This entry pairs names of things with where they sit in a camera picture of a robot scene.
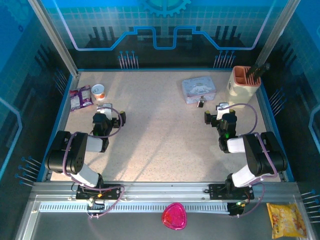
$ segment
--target blue wall panel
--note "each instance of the blue wall panel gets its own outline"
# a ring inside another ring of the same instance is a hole
[[[302,0],[268,58],[263,78],[294,179],[320,192],[319,1]],[[279,91],[278,97],[271,96]]]
[[[9,201],[0,204],[0,239],[10,240],[38,174],[22,157],[43,159],[69,72],[28,1],[0,1],[0,16],[0,98],[22,123],[19,133],[16,115],[0,102],[0,198]]]
[[[43,3],[80,69],[121,68],[132,50],[141,68],[212,68],[221,50],[252,64],[287,0]]]

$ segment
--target pen holder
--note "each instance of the pen holder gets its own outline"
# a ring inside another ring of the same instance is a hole
[[[240,103],[247,104],[260,87],[260,77],[256,80],[256,82],[254,82],[253,74],[251,74],[248,78],[246,77],[246,73],[249,69],[249,66],[233,67],[225,91],[225,100],[229,103],[229,105]]]

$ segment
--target yellow snack bag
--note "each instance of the yellow snack bag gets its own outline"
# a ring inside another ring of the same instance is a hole
[[[297,204],[266,204],[272,225],[272,239],[280,237],[307,237],[304,220]]]

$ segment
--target white tabletop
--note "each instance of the white tabletop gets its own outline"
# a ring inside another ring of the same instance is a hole
[[[90,133],[97,105],[112,103],[126,112],[126,124],[109,138],[105,153],[86,152],[85,163],[105,181],[221,182],[247,164],[244,153],[223,153],[216,128],[206,125],[204,112],[215,113],[225,101],[230,71],[132,71],[83,72],[78,86],[102,84],[106,98],[71,112],[65,130]],[[211,76],[217,94],[203,108],[186,104],[182,93],[185,79]],[[256,95],[251,104],[258,112],[257,132],[266,128]],[[235,108],[237,134],[251,130],[253,111]],[[51,180],[66,180],[53,173]]]

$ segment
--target white paper cup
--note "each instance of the white paper cup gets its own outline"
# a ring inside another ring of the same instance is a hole
[[[91,93],[94,95],[95,99],[101,101],[105,99],[105,87],[101,84],[96,84],[91,88]]]

